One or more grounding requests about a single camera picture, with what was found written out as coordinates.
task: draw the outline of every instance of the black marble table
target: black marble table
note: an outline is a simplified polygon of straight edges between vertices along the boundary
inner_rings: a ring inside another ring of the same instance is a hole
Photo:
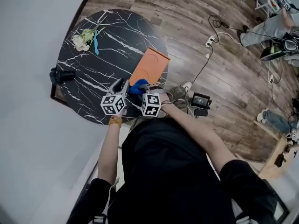
[[[95,54],[93,43],[88,51],[77,51],[72,37],[83,29],[95,28],[106,15],[97,28],[97,31],[101,30],[97,35],[99,55]],[[106,116],[100,106],[102,97],[114,81],[131,77],[148,47],[167,55],[160,34],[148,20],[136,13],[105,10],[82,20],[64,40],[57,61],[58,69],[77,71],[73,81],[60,85],[70,108],[89,121],[107,125],[110,116]],[[166,77],[167,68],[158,81],[162,86]],[[141,114],[141,102],[136,96],[127,95],[126,103],[124,122]]]

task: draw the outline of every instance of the small screen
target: small screen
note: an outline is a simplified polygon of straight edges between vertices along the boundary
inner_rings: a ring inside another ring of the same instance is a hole
[[[208,99],[206,98],[202,98],[202,97],[199,97],[199,96],[195,96],[194,97],[194,100],[193,100],[193,103],[194,104],[197,104],[197,105],[202,105],[202,106],[206,106],[207,103],[208,103]]]

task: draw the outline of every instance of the white flower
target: white flower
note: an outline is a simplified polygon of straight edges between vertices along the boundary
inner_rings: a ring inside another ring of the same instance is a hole
[[[71,40],[74,42],[74,48],[76,48],[77,51],[89,50],[89,46],[84,43],[80,35],[74,35]]]

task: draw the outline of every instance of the wooden floor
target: wooden floor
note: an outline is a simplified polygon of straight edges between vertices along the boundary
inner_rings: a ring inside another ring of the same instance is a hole
[[[122,8],[139,13],[151,21],[163,36],[169,57],[166,87],[192,81],[206,62],[205,47],[214,35],[208,23],[209,15],[218,15],[231,27],[257,25],[256,17],[264,14],[253,8],[254,0],[89,0],[79,21],[101,10]],[[220,28],[236,40],[235,31]],[[192,87],[192,91],[211,97],[209,115],[200,118],[210,123],[233,153],[255,161],[266,161],[276,141],[257,127],[253,120],[268,107],[287,118],[272,102],[268,85],[268,63],[259,61],[262,46],[245,48],[220,34],[213,44],[214,53],[208,65]],[[298,80],[293,67],[282,62],[283,74],[273,85],[276,103],[291,113],[291,98],[295,97]],[[281,66],[271,64],[270,73],[278,79]]]

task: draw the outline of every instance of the orange board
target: orange board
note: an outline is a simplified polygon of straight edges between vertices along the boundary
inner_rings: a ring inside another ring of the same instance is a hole
[[[146,79],[149,84],[156,83],[169,61],[170,58],[149,47],[135,68],[130,85],[134,85],[140,79]]]

